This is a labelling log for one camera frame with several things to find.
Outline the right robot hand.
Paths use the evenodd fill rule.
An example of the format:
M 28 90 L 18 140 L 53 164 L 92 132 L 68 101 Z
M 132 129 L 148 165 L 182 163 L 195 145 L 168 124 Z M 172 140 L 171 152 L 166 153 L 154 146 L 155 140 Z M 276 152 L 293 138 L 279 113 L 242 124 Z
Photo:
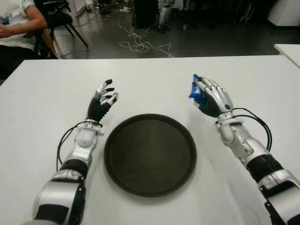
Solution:
M 232 100 L 225 88 L 221 88 L 215 81 L 197 76 L 192 87 L 197 87 L 205 101 L 194 99 L 194 105 L 204 114 L 217 118 L 224 113 L 233 112 Z

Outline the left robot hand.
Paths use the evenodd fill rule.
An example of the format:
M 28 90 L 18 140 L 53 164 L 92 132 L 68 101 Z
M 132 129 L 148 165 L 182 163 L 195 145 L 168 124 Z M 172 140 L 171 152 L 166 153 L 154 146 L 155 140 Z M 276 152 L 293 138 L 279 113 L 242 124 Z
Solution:
M 110 108 L 117 102 L 119 95 L 117 92 L 112 95 L 106 95 L 114 91 L 114 88 L 107 87 L 112 84 L 112 79 L 108 79 L 100 84 L 96 89 L 87 111 L 86 120 L 99 123 L 108 113 Z

